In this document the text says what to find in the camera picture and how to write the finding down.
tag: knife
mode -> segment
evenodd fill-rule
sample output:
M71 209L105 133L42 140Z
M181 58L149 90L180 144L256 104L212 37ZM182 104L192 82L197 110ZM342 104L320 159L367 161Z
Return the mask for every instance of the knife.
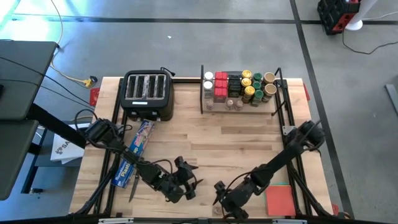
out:
M134 183L132 183L132 189L131 189L131 193L130 193L129 203L131 202L132 198L134 197L134 194L136 193L138 181L139 181L139 175L138 175L138 172L136 172L136 177L134 178Z

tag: gray floor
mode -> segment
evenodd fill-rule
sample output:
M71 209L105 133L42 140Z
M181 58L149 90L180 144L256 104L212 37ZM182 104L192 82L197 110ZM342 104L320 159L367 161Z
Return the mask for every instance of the gray floor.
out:
M317 0L296 0L300 18L318 19ZM189 19L293 19L289 0L201 0L201 1L55 1L63 16L118 18ZM398 11L395 0L380 0L367 17ZM56 15L50 1L24 0L18 14ZM383 18L398 20L398 14ZM80 78L96 75L123 76L129 70L161 66L180 77L197 77L205 70L274 71L282 67L284 76L303 78L312 100L313 119L318 108L312 93L306 64L295 24L192 24L192 23L89 23L64 22L57 67ZM398 116L383 86L398 86L398 45L359 55L346 49L341 35L328 37L320 25L303 25L305 39L340 159L346 186L357 219L396 222L398 214L398 159L394 136ZM0 39L58 40L59 22L40 17L9 21L0 30ZM396 26L371 25L347 32L346 43L369 51L397 40ZM49 76L77 95L88 99L80 88L52 70ZM44 81L63 92L48 80ZM60 119L72 119L80 105L40 90L36 103ZM326 146L322 160L331 200L341 205L335 176ZM0 209L18 211L0 214L0 220L65 215L68 212L77 169L39 169L35 187L52 189L40 195L20 195L21 180L29 166L27 157L11 197Z

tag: spice rack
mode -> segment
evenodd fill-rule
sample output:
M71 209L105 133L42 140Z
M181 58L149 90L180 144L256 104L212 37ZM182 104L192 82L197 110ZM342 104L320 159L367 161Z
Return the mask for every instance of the spice rack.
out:
M250 103L244 103L243 107L241 108L241 110L236 110L235 109L235 104L238 100L242 99L242 96L239 96L237 98L229 98L227 97L224 103L217 103L214 102L213 104L213 108L211 110L209 110L206 106L206 102L208 100L213 100L213 98L205 98L205 89L203 87L203 84L205 82L205 77L204 77L204 71L203 71L203 67L201 70L201 87L200 87L200 103L201 103L201 108L203 113L244 113L244 114L271 114L273 113L277 107L275 105L275 96L272 96L270 98L270 100L265 103L265 102L261 102L259 104L259 106L251 106ZM234 105L232 106L231 110L227 110L226 109L226 102L228 100L233 100L234 101Z

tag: wooden table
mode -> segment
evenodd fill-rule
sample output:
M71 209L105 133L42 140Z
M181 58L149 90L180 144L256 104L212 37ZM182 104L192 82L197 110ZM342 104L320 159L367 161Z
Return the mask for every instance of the wooden table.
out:
M103 78L95 109L99 118L112 118L119 79ZM295 123L299 126L311 119L303 82L301 79L287 79L287 83ZM222 180L228 185L237 175L268 162L282 150L277 115L272 117L270 114L200 114L199 91L199 84L175 85L174 116L170 121L156 124L143 155L148 161L173 161L177 156L183 156L188 163L198 166L199 169L194 170L194 173L198 179L204 181L197 187L197 196L189 201L182 197L176 204L166 202L162 193L154 192L140 180L131 203L129 196L132 183L127 189L116 187L113 215L122 212L124 217L219 218L221 214L215 212L217 208L214 207L220 208L220 204L212 206L216 197L214 184ZM122 113L123 110L120 110L119 124ZM124 139L126 144L130 145L140 123L130 120L127 123L135 127L126 133ZM86 148L70 212L81 208L97 187L104 153L103 149ZM325 210L333 213L319 153L305 152L302 160L308 188ZM271 180L271 184L278 182L288 182L285 167ZM109 186L104 191L101 211L105 207L108 188ZM298 187L297 189L300 208L305 211L301 191ZM263 195L253 195L243 209L248 212L250 218L268 218Z

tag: cardboard box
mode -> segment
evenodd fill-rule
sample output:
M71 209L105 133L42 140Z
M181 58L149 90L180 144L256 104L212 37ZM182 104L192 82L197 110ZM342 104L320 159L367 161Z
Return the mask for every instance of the cardboard box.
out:
M141 156L154 129L155 123L153 121L143 120L129 147L130 151L138 156ZM129 184L133 172L134 166L123 159L116 175L112 180L112 184L125 189Z

